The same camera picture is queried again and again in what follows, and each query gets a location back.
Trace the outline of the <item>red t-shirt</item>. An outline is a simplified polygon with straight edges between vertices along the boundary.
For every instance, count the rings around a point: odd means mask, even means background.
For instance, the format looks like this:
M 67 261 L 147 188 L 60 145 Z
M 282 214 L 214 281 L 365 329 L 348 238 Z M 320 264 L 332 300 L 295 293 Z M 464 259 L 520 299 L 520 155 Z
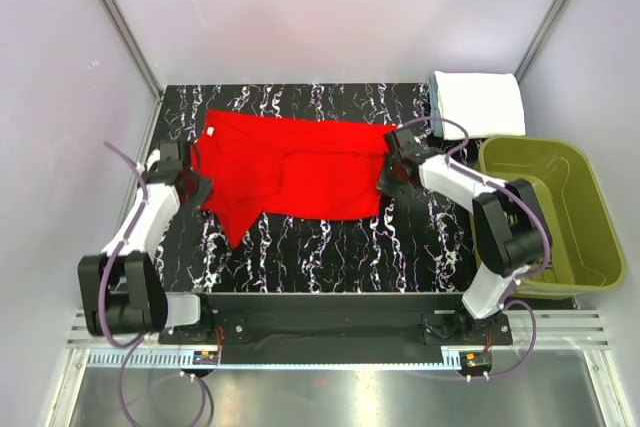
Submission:
M 192 159 L 212 189 L 202 209 L 236 248 L 262 213 L 355 221 L 377 214 L 391 125 L 210 110 Z

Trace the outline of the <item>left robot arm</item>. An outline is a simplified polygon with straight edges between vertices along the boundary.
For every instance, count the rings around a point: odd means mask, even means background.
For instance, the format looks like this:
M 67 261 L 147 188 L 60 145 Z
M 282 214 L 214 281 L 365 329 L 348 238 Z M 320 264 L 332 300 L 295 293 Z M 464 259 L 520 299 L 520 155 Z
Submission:
M 86 328 L 111 346 L 128 348 L 148 334 L 180 327 L 196 343 L 215 333 L 216 319 L 197 294 L 165 291 L 155 254 L 174 217 L 199 209 L 212 181 L 199 172 L 200 155 L 186 140 L 164 140 L 142 163 L 109 142 L 104 145 L 131 169 L 137 190 L 131 209 L 100 253 L 81 258 L 78 281 Z

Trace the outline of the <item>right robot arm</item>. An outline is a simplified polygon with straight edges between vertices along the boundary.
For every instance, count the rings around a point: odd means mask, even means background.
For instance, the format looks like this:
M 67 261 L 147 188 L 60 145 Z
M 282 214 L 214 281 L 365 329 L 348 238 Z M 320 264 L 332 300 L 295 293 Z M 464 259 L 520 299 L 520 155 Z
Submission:
M 378 189 L 392 196 L 410 185 L 439 193 L 471 215 L 480 267 L 454 313 L 428 332 L 476 343 L 515 286 L 550 263 L 552 236 L 536 193 L 524 179 L 490 177 L 434 149 L 391 148 Z

